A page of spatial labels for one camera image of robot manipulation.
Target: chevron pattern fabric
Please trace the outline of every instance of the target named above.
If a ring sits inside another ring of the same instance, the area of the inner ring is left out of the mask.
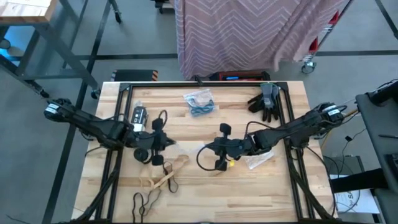
[[[174,0],[186,80],[298,61],[344,0]]]

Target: black glove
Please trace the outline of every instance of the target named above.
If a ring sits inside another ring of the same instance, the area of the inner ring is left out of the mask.
[[[274,84],[262,84],[262,94],[249,100],[248,103],[253,103],[249,106],[249,111],[257,113],[262,110],[262,121],[271,122],[272,115],[275,120],[278,120],[279,110],[276,102],[276,97],[279,94],[279,87]]]

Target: wooden tabletop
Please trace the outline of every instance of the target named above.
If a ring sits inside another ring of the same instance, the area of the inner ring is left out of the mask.
[[[310,109],[307,95],[302,82],[288,82],[288,84],[294,114],[298,118]],[[118,88],[119,83],[104,83],[96,112],[98,117],[113,116]],[[161,110],[167,110],[169,114],[164,131],[178,144],[170,146],[162,152],[165,160],[173,161],[179,154],[188,154],[190,157],[190,162],[177,173],[175,178],[179,184],[178,192],[172,194],[168,191],[167,184],[162,186],[162,194],[148,216],[145,217],[144,222],[296,221],[283,141],[272,148],[275,154],[272,159],[253,170],[248,169],[244,159],[237,161],[226,172],[206,172],[201,170],[196,163],[198,149],[221,135],[220,123],[228,123],[232,126],[232,135],[229,137],[232,139],[243,137],[247,122],[261,121],[261,112],[250,113],[246,104],[248,100],[261,92],[260,88],[209,87],[214,96],[217,110],[211,114],[193,118],[188,111],[183,95],[199,89],[207,88],[134,89],[132,105],[141,101],[147,108],[148,132],[152,131],[150,122],[158,117]],[[277,127],[280,123],[273,121],[270,125]],[[263,128],[254,124],[249,131]],[[97,142],[91,142],[88,149],[96,146],[98,146]],[[310,147],[321,156],[318,141],[311,140]],[[136,192],[148,192],[148,185],[141,188],[139,177],[140,175],[142,177],[143,167],[151,170],[144,175],[157,179],[164,176],[161,167],[145,166],[137,162],[133,157],[133,152],[133,149],[124,149],[113,216],[114,222],[131,222],[133,195]],[[99,149],[87,155],[72,218],[81,215],[81,211],[86,209],[98,193],[105,157],[105,149]],[[203,151],[203,155],[200,156],[202,165],[209,168],[214,166],[215,158],[211,150]],[[325,168],[310,151],[305,151],[304,161],[311,191],[320,203],[331,212],[333,197]],[[302,208],[307,217],[308,213],[301,190],[300,196]],[[108,201],[105,200],[104,204],[103,215],[107,211]]]
[[[58,0],[0,0],[0,24],[49,22]]]

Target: clear plastic bag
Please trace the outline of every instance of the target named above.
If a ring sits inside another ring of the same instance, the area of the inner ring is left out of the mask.
[[[215,110],[213,94],[211,94],[209,89],[186,94],[184,99],[194,117],[208,114]]]
[[[253,170],[257,166],[261,165],[263,162],[269,160],[274,156],[274,152],[271,150],[267,153],[258,155],[258,156],[244,156],[244,160],[246,161],[246,164],[248,165],[248,168]]]

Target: concrete floor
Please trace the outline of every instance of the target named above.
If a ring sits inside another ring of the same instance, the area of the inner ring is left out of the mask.
[[[77,12],[82,0],[71,1]],[[89,1],[73,52],[89,55],[106,0]],[[99,48],[99,54],[159,54],[175,53],[175,19],[173,14],[160,15],[152,1],[118,0],[123,12],[119,25],[110,15]],[[398,24],[398,3],[383,0],[393,20]],[[70,40],[73,24],[57,8],[53,24]],[[13,45],[24,49],[32,29],[13,27],[7,34]],[[355,1],[321,50],[397,50],[394,38],[374,1]],[[398,55],[377,57],[317,57],[317,69],[310,75],[300,72],[300,63],[283,63],[278,72],[271,72],[273,80],[303,80],[311,106],[324,101],[336,104],[352,100],[380,84],[397,77]],[[62,66],[62,60],[44,41],[40,41],[35,57],[29,65],[31,74],[52,74]],[[93,76],[99,83],[108,81],[114,69],[156,69],[160,80],[182,80],[177,59],[167,60],[103,60],[97,61]],[[0,223],[16,223],[6,217],[40,223],[50,194],[55,171],[68,125],[44,118],[46,102],[31,90],[0,71]],[[79,80],[47,80],[39,82],[54,98],[76,100]],[[87,93],[83,109],[94,113],[97,101]],[[353,136],[364,128],[358,116],[333,131],[323,148],[327,156],[340,156],[346,135]],[[67,172],[63,180],[53,222],[69,220],[83,167],[88,143],[76,134]],[[351,142],[346,154],[361,156],[365,169],[379,167],[369,136],[360,134]],[[362,215],[342,215],[345,220],[369,221]]]

